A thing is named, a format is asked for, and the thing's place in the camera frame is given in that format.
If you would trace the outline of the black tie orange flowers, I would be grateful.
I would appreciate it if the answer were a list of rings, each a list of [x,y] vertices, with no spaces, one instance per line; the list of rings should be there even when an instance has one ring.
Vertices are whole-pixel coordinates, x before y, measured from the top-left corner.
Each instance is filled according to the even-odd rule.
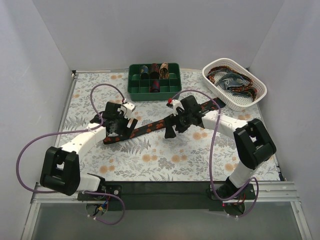
[[[200,106],[202,108],[202,112],[204,114],[210,112],[210,111],[215,111],[218,110],[219,108],[224,108],[226,106],[226,104],[219,99],[218,97],[216,97],[214,99],[215,102],[212,102],[211,100],[208,100],[204,103],[201,103]],[[166,126],[173,126],[173,129],[178,133],[183,133],[184,131],[176,131],[176,126],[174,125],[174,115],[170,114],[169,116],[160,119],[158,121],[155,122],[151,122],[149,124],[143,125],[141,127],[135,128],[130,136],[107,136],[102,142],[105,145],[110,145],[110,144],[114,144],[114,143],[118,143],[118,142],[122,142],[128,139],[133,139],[136,137],[139,137],[141,135],[144,134],[149,134],[151,132],[157,131],[157,130],[161,130],[161,129],[166,129]]]

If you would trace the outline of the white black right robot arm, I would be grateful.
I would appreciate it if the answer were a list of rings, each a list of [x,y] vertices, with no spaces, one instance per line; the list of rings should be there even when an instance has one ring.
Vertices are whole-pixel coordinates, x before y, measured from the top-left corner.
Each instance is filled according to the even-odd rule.
[[[212,193],[219,200],[228,201],[243,195],[258,168],[277,151],[265,125],[257,118],[245,121],[223,115],[220,109],[203,109],[193,95],[182,100],[169,99],[167,106],[172,108],[173,116],[165,118],[165,138],[175,138],[176,132],[183,133],[194,125],[235,141],[237,167],[219,188],[210,183]]]

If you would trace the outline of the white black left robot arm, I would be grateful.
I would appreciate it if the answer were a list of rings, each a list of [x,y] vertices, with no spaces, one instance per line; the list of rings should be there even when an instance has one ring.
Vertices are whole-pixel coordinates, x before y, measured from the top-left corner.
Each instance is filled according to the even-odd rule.
[[[95,200],[103,199],[107,191],[101,184],[102,178],[89,173],[82,174],[80,160],[109,134],[129,137],[138,122],[134,119],[128,127],[135,108],[131,102],[119,104],[109,101],[105,110],[90,120],[86,131],[60,147],[50,147],[45,153],[40,185],[67,196],[89,191]]]

